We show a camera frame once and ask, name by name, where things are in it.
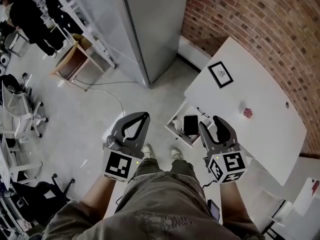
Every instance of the white chair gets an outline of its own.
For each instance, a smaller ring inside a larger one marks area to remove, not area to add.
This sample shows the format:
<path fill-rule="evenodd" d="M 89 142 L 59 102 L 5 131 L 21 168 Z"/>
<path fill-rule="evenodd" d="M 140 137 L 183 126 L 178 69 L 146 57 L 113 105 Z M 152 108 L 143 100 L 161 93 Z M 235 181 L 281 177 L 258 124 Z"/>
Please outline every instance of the white chair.
<path fill-rule="evenodd" d="M 44 104 L 38 102 L 34 111 L 30 109 L 25 93 L 13 94 L 2 83 L 2 104 L 3 108 L 12 116 L 15 129 L 3 130 L 3 133 L 14 134 L 16 139 L 23 137 L 30 130 L 34 130 L 36 135 L 41 138 L 42 134 L 39 133 L 37 122 L 48 122 L 48 118 L 38 116 L 37 112 L 39 107 Z"/>

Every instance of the person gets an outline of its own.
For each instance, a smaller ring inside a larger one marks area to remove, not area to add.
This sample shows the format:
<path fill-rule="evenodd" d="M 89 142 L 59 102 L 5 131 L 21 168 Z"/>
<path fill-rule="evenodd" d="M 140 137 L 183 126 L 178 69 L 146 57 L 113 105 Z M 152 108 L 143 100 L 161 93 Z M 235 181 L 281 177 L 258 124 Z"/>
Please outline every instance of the person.
<path fill-rule="evenodd" d="M 9 0 L 0 0 L 0 5 L 3 6 L 3 18 L 10 25 L 11 27 L 15 27 L 10 19 L 10 9 L 11 9 L 11 3 L 9 3 Z"/>
<path fill-rule="evenodd" d="M 171 151 L 171 171 L 159 168 L 150 145 L 143 152 L 113 216 L 103 219 L 116 181 L 100 175 L 80 202 L 68 203 L 54 216 L 42 239 L 265 239 L 250 220 L 235 182 L 220 185 L 221 225 L 179 149 Z"/>
<path fill-rule="evenodd" d="M 71 18 L 71 16 L 62 11 L 62 5 L 59 0 L 44 0 L 45 6 L 48 11 L 48 15 L 54 20 L 56 24 L 59 25 L 61 29 L 66 29 L 71 34 L 82 35 L 82 29 L 77 25 L 77 23 Z"/>
<path fill-rule="evenodd" d="M 56 38 L 50 32 L 33 0 L 2 0 L 2 3 L 10 5 L 9 18 L 16 30 L 22 29 L 30 42 L 36 43 L 48 56 L 55 58 L 68 44 L 67 40 Z"/>

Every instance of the cable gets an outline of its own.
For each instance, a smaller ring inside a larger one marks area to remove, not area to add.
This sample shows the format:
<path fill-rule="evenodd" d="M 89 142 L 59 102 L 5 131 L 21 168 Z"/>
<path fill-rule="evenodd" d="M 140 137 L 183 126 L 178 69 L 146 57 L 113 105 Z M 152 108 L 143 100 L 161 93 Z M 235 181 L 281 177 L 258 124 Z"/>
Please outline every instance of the cable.
<path fill-rule="evenodd" d="M 202 189 L 205 189 L 206 187 L 209 187 L 213 182 L 217 182 L 215 179 L 213 179 L 212 181 L 210 181 L 207 185 L 203 185 Z"/>
<path fill-rule="evenodd" d="M 118 201 L 122 198 L 123 196 L 120 196 L 119 199 L 117 201 L 115 201 L 115 204 L 118 206 Z"/>
<path fill-rule="evenodd" d="M 85 84 L 85 85 L 88 85 L 88 86 L 103 86 L 103 85 L 111 85 L 111 84 L 124 84 L 124 83 L 135 83 L 135 84 L 139 84 L 138 82 L 135 82 L 135 81 L 121 81 L 121 82 L 105 82 L 105 83 L 86 83 L 86 82 L 82 82 L 78 79 L 75 78 L 76 81 L 82 83 L 82 84 Z"/>
<path fill-rule="evenodd" d="M 97 90 L 97 89 L 92 89 L 92 88 L 88 88 L 90 90 L 94 90 L 94 91 L 99 91 L 99 92 L 104 92 L 104 93 L 107 93 L 109 94 L 110 96 L 112 96 L 120 105 L 121 107 L 121 111 L 122 111 L 122 115 L 123 117 L 125 117 L 125 112 L 124 112 L 124 108 L 122 107 L 122 104 L 120 103 L 120 101 L 116 98 L 116 96 L 114 96 L 113 94 L 111 94 L 110 92 L 106 91 L 106 90 Z"/>
<path fill-rule="evenodd" d="M 77 80 L 78 82 L 82 83 L 82 84 L 85 84 L 85 85 L 89 85 L 89 83 L 85 83 L 85 82 L 82 82 L 82 81 L 79 81 Z M 117 84 L 117 83 L 138 83 L 138 82 L 109 82 L 109 83 L 98 83 L 96 85 L 109 85 L 109 84 Z M 65 84 L 69 87 L 69 88 L 72 88 L 66 81 L 65 81 Z M 120 103 L 120 101 L 116 98 L 116 96 L 114 96 L 113 94 L 111 94 L 110 92 L 106 91 L 106 90 L 97 90 L 97 89 L 93 89 L 93 88 L 88 88 L 88 90 L 93 90 L 93 91 L 98 91 L 98 92 L 104 92 L 104 93 L 107 93 L 109 94 L 110 96 L 112 96 L 120 105 L 121 107 L 121 112 L 122 112 L 122 115 L 123 117 L 125 117 L 125 112 L 124 112 L 124 108 L 122 107 L 122 104 Z"/>

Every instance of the shoe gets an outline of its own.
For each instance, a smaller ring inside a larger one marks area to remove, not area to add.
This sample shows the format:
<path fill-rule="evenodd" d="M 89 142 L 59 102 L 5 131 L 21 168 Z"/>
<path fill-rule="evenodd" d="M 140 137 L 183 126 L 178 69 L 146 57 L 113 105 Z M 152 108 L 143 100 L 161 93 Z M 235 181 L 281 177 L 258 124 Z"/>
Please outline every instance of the shoe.
<path fill-rule="evenodd" d="M 155 158 L 154 153 L 152 151 L 152 147 L 150 144 L 146 144 L 144 146 L 142 152 L 144 153 L 144 157 L 142 158 L 142 160 L 147 159 L 147 158 Z"/>
<path fill-rule="evenodd" d="M 61 51 L 67 46 L 68 44 L 68 40 L 67 39 L 64 39 L 63 42 L 62 42 L 62 47 L 61 49 L 57 50 L 56 52 L 59 54 L 61 53 Z"/>
<path fill-rule="evenodd" d="M 54 54 L 51 55 L 52 58 L 57 57 L 57 52 L 55 51 Z"/>
<path fill-rule="evenodd" d="M 182 156 L 181 151 L 176 147 L 172 148 L 171 157 L 172 157 L 173 161 L 175 161 L 175 160 L 184 160 L 184 157 Z"/>

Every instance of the floor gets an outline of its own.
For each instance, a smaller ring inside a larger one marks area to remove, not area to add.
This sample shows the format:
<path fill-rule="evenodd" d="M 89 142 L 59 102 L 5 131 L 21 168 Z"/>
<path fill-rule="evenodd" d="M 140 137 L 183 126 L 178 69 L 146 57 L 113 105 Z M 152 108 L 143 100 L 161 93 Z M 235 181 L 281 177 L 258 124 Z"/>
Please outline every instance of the floor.
<path fill-rule="evenodd" d="M 63 52 L 53 59 L 45 56 L 35 44 L 22 45 L 20 51 L 23 56 L 18 58 L 12 55 L 6 73 L 14 75 L 19 82 L 22 82 L 24 72 L 32 75 L 27 85 L 32 87 L 33 99 L 44 103 L 41 112 L 49 118 L 49 122 L 42 123 L 39 127 L 43 138 L 37 138 L 34 133 L 28 137 L 18 161 L 25 163 L 26 160 L 41 160 L 42 168 L 29 172 L 36 174 L 38 181 L 50 182 L 52 174 L 56 173 L 61 186 L 65 186 L 74 178 L 76 183 L 71 186 L 69 196 L 79 200 L 101 172 L 102 146 L 115 121 L 122 117 L 121 107 L 112 96 L 102 91 L 84 92 L 65 83 L 59 87 L 59 80 L 49 76 L 49 72 L 55 68 Z M 151 122 L 145 142 L 152 145 L 160 168 L 171 169 L 170 147 L 176 146 L 182 150 L 184 158 L 193 164 L 200 184 L 207 184 L 211 177 L 204 169 L 202 158 L 206 155 L 206 150 L 201 142 L 198 141 L 191 149 L 175 140 L 164 127 L 184 101 L 184 91 L 198 73 L 177 58 L 150 89 L 145 89 L 137 83 L 129 82 L 130 79 L 120 71 L 108 68 L 106 63 L 104 68 L 106 72 L 97 84 L 122 83 L 93 87 L 113 94 L 122 104 L 126 115 L 140 111 L 150 114 Z M 255 173 L 249 169 L 243 179 L 238 181 L 238 186 L 250 216 L 261 221 L 269 215 L 278 201 L 268 199 L 257 204 L 263 189 L 259 186 Z M 125 187 L 125 183 L 116 183 L 106 216 L 114 213 L 117 207 L 115 202 L 122 196 Z M 218 185 L 207 187 L 205 194 L 207 199 L 221 205 Z M 258 211 L 257 207 L 260 206 L 264 206 L 266 212 Z"/>

